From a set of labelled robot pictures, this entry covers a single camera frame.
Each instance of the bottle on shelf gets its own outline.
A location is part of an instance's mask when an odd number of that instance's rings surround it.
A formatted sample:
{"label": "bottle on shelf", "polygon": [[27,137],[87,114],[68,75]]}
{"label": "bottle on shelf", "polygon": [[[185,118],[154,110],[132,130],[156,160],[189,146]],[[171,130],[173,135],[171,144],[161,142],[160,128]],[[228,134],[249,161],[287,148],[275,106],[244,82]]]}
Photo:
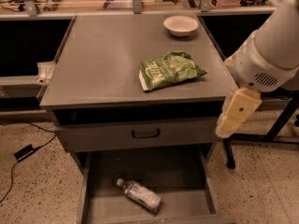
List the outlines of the bottle on shelf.
{"label": "bottle on shelf", "polygon": [[152,190],[140,185],[134,180],[123,180],[119,178],[117,185],[121,187],[123,193],[143,205],[153,213],[157,213],[161,205],[161,197]]}

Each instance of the terrazzo floor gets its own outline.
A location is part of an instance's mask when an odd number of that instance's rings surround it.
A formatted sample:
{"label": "terrazzo floor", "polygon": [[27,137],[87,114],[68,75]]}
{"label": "terrazzo floor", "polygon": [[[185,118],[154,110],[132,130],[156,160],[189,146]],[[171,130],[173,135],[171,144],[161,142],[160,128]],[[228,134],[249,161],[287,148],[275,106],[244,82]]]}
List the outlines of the terrazzo floor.
{"label": "terrazzo floor", "polygon": [[[256,112],[241,128],[242,133],[266,133],[279,111]],[[283,135],[299,136],[290,119]],[[44,129],[53,126],[45,120],[28,119]],[[14,153],[32,144],[45,144],[52,133],[27,123],[0,126],[0,200],[10,187]],[[295,224],[299,219],[299,147],[235,143],[236,168],[226,167],[219,142],[208,163],[220,210],[237,223]],[[0,223],[73,224],[76,222],[82,175],[64,152],[57,138],[39,149],[13,172],[11,192],[0,203]]]}

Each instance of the bottle cap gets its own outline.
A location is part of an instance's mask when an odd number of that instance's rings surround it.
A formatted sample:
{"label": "bottle cap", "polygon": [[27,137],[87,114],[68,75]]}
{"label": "bottle cap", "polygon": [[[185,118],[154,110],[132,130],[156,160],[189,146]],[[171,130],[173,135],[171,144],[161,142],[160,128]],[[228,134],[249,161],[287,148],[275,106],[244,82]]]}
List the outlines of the bottle cap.
{"label": "bottle cap", "polygon": [[118,181],[116,182],[117,186],[122,187],[124,183],[124,180],[122,178],[119,178]]}

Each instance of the small bowl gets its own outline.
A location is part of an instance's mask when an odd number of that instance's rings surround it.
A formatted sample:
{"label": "small bowl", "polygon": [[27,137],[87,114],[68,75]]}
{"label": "small bowl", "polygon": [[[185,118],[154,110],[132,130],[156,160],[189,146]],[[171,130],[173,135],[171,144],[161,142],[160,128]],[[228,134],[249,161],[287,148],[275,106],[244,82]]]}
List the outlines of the small bowl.
{"label": "small bowl", "polygon": [[187,16],[173,16],[164,20],[164,27],[174,36],[187,36],[197,29],[198,22]]}

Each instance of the green chip bag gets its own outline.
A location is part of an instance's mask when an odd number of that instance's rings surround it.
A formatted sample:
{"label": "green chip bag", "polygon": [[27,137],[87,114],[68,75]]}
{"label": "green chip bag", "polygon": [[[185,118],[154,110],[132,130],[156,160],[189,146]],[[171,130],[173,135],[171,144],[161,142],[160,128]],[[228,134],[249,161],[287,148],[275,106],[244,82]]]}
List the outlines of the green chip bag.
{"label": "green chip bag", "polygon": [[141,62],[140,81],[146,91],[160,89],[186,79],[197,78],[206,74],[190,54],[182,51],[168,52],[164,56]]}

